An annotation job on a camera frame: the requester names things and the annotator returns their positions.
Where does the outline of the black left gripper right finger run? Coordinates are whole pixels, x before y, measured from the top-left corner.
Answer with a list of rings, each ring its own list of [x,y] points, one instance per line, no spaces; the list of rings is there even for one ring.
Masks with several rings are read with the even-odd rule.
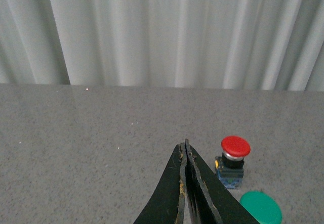
[[[186,188],[192,223],[258,223],[233,197],[198,152],[184,142]]]

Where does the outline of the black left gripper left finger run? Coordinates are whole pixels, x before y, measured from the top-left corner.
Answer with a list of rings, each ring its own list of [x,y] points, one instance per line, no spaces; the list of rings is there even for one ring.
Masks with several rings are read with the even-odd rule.
[[[184,222],[186,165],[186,149],[181,143],[175,146],[151,198],[134,223]]]

